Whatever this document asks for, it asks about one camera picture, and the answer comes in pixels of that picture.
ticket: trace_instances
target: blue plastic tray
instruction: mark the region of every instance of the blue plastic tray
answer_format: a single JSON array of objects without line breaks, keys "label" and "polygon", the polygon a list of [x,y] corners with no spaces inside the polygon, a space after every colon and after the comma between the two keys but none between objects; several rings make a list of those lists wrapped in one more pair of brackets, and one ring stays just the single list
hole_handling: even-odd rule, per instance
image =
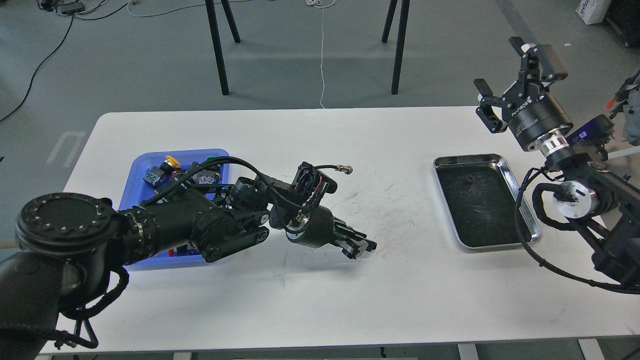
[{"label": "blue plastic tray", "polygon": [[[120,210],[137,205],[141,201],[147,200],[156,194],[142,179],[152,167],[159,167],[167,155],[173,156],[178,160],[182,168],[189,168],[194,161],[201,163],[207,158],[213,156],[228,156],[229,153],[223,149],[202,149],[148,152],[138,156],[131,164],[127,184],[124,187],[122,199],[120,200]],[[220,168],[220,183],[222,184],[227,184],[228,182],[228,169],[228,164]],[[151,258],[129,265],[127,268],[129,270],[150,270],[157,268],[200,266],[205,264],[206,262],[202,259],[201,255],[169,256],[166,251],[163,251]]]}]

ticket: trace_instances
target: stainless steel tray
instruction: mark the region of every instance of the stainless steel tray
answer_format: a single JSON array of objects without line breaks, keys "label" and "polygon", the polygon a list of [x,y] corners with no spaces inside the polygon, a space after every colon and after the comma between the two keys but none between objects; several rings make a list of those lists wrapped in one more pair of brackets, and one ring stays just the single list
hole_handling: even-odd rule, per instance
[{"label": "stainless steel tray", "polygon": [[[521,246],[513,221],[518,195],[507,161],[497,154],[446,156],[433,167],[458,241],[473,250]],[[523,199],[520,223],[530,243],[540,241],[542,231]]]}]

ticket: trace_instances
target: blue component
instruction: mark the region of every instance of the blue component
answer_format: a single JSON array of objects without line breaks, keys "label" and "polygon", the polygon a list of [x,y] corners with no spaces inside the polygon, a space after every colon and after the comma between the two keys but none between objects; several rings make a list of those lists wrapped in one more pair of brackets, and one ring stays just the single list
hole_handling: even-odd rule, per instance
[{"label": "blue component", "polygon": [[169,176],[166,172],[160,170],[160,168],[152,167],[142,180],[144,180],[147,185],[157,189],[159,186],[162,186],[169,181]]},{"label": "blue component", "polygon": [[571,146],[579,142],[591,144],[591,142],[596,142],[609,136],[612,127],[613,123],[606,116],[599,115],[567,136],[566,141]]},{"label": "blue component", "polygon": [[[211,157],[229,156],[229,153],[227,151],[224,151],[223,149],[202,149],[148,152],[146,154],[138,156],[131,164],[129,177],[127,178],[127,183],[124,187],[118,209],[128,209],[131,206],[137,205],[141,201],[147,200],[156,194],[155,190],[147,185],[147,180],[145,178],[154,167],[157,167],[158,164],[161,164],[166,159],[166,155],[173,156],[180,162],[180,164],[191,164],[194,161],[197,161],[199,163],[204,162],[207,158]],[[220,167],[220,171],[218,171],[218,173],[220,174],[220,179],[218,181],[219,183],[228,183],[228,172],[228,164]],[[160,252],[152,258],[148,258],[133,265],[127,266],[127,269],[151,270],[157,268],[178,268],[202,265],[206,265],[206,262],[202,259],[202,256],[200,254],[169,256],[166,252]]]}]

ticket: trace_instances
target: metal connector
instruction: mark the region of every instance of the metal connector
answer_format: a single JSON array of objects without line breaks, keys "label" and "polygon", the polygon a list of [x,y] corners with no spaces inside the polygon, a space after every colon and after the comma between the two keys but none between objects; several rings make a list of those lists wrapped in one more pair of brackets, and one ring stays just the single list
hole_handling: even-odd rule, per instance
[{"label": "metal connector", "polygon": [[336,165],[335,171],[343,172],[347,175],[353,172],[353,168],[350,165]]}]

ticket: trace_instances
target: robotic arm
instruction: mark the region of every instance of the robotic arm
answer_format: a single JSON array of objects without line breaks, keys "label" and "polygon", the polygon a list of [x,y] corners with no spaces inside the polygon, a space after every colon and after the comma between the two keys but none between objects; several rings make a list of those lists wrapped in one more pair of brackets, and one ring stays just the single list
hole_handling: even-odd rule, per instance
[{"label": "robotic arm", "polygon": [[[256,178],[240,177],[233,185],[188,183],[199,171],[225,163],[248,167]],[[23,251],[0,263],[2,358],[33,359],[47,340],[58,348],[97,347],[89,319],[126,288],[124,265],[180,245],[192,244],[210,263],[262,243],[269,221],[271,227],[285,229],[293,243],[313,248],[332,244],[350,259],[374,250],[375,242],[319,205],[326,193],[337,189],[321,168],[353,171],[342,165],[302,163],[287,184],[226,156],[194,164],[153,198],[126,210],[115,211],[109,199],[77,193],[33,199],[17,223]],[[206,193],[215,194],[213,200]],[[120,280],[107,292],[110,272]],[[58,313],[76,321],[74,333],[55,329]],[[83,326],[89,340],[80,336]]]},{"label": "robotic arm", "polygon": [[[597,163],[580,143],[573,146],[568,143],[565,136],[573,124],[549,93],[549,86],[566,78],[567,72],[551,46],[525,44],[518,37],[510,38],[509,42],[521,58],[518,79],[502,97],[494,96],[484,79],[476,79],[474,84],[480,93],[476,113],[489,131],[501,133],[509,128],[523,151],[540,150],[547,159],[543,168],[532,169],[525,177],[516,208],[520,207],[527,185],[537,175],[543,174],[551,181],[562,179],[559,184],[543,183],[535,187],[532,200],[538,218],[556,229],[577,231],[593,249],[591,260],[595,269],[620,284],[569,274],[521,241],[523,246],[540,266],[559,275],[611,291],[640,294],[640,191]],[[492,106],[502,109],[501,119]],[[538,172],[530,177],[533,170]],[[552,179],[547,175],[549,172],[563,174]],[[554,206],[568,222],[560,223],[546,215],[543,192],[554,194]],[[593,220],[616,206],[622,217],[613,229]]]}]

